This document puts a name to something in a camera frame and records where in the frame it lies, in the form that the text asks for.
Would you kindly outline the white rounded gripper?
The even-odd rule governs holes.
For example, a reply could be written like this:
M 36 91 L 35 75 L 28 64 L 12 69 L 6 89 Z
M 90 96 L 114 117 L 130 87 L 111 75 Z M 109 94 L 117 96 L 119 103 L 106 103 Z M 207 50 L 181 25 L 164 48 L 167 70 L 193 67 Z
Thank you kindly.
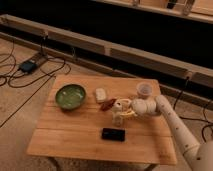
M 143 99 L 121 99 L 123 105 L 132 107 L 133 111 L 123 112 L 120 115 L 124 118 L 142 116 L 144 114 L 155 115 L 156 114 L 156 102 L 154 100 L 143 100 Z

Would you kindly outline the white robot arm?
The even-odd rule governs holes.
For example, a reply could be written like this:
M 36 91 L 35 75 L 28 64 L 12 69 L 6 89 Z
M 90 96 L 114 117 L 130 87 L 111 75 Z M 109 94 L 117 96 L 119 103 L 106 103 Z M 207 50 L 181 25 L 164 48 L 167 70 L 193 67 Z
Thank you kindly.
M 130 101 L 131 115 L 157 115 L 159 111 L 165 118 L 171 133 L 192 171 L 213 171 L 213 140 L 201 144 L 163 95 L 154 99 L 135 98 Z

